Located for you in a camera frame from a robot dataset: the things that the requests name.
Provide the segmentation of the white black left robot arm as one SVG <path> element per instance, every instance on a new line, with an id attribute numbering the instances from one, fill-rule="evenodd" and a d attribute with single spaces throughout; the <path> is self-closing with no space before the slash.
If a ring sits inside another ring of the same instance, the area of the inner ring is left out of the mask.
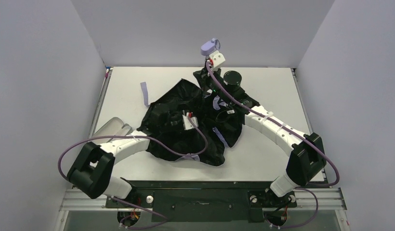
<path id="1" fill-rule="evenodd" d="M 175 155 L 184 155 L 153 138 L 151 132 L 144 129 L 125 136 L 100 136 L 79 141 L 62 153 L 58 168 L 61 170 L 64 155 L 82 144 L 78 156 L 63 177 L 91 199 L 98 198 L 100 195 L 125 199 L 131 193 L 132 186 L 124 179 L 114 177 L 113 168 L 115 164 L 129 156 L 146 151 L 151 142 L 157 143 Z"/>

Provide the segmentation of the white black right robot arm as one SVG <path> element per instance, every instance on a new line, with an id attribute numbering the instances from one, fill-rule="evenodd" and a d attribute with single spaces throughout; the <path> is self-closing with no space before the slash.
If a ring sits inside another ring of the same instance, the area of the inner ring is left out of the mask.
<path id="1" fill-rule="evenodd" d="M 306 134 L 283 123 L 250 97 L 241 87 L 242 75 L 237 71 L 202 68 L 193 72 L 199 87 L 207 94 L 207 118 L 214 123 L 229 146 L 236 142 L 232 135 L 250 127 L 273 141 L 289 157 L 285 170 L 266 189 L 273 199 L 282 198 L 295 188 L 306 186 L 326 165 L 322 139 L 316 133 Z"/>

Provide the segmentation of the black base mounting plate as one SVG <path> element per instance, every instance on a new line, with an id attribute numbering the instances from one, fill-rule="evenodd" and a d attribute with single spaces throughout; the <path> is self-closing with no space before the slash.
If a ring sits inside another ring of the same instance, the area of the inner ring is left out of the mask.
<path id="1" fill-rule="evenodd" d="M 294 192 L 283 197 L 269 190 L 269 181 L 130 181 L 126 202 L 153 209 L 153 222 L 263 222 L 265 213 L 281 215 L 297 206 Z"/>

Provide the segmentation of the aluminium table edge rail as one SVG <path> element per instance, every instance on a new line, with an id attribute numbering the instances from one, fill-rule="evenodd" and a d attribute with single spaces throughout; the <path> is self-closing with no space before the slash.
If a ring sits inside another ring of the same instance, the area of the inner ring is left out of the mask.
<path id="1" fill-rule="evenodd" d="M 105 79 L 103 81 L 101 92 L 99 94 L 99 98 L 98 98 L 97 105 L 96 105 L 96 108 L 95 108 L 95 112 L 94 112 L 94 115 L 93 115 L 93 119 L 92 119 L 90 131 L 89 131 L 88 139 L 91 138 L 94 135 L 94 133 L 96 132 L 96 126 L 97 126 L 99 115 L 100 115 L 100 111 L 102 109 L 102 105 L 103 105 L 103 102 L 104 102 L 104 99 L 105 99 L 105 94 L 106 94 L 106 91 L 107 91 L 107 88 L 108 88 L 108 84 L 110 82 L 112 71 L 113 71 L 112 67 L 107 69 L 107 71 L 106 71 Z"/>

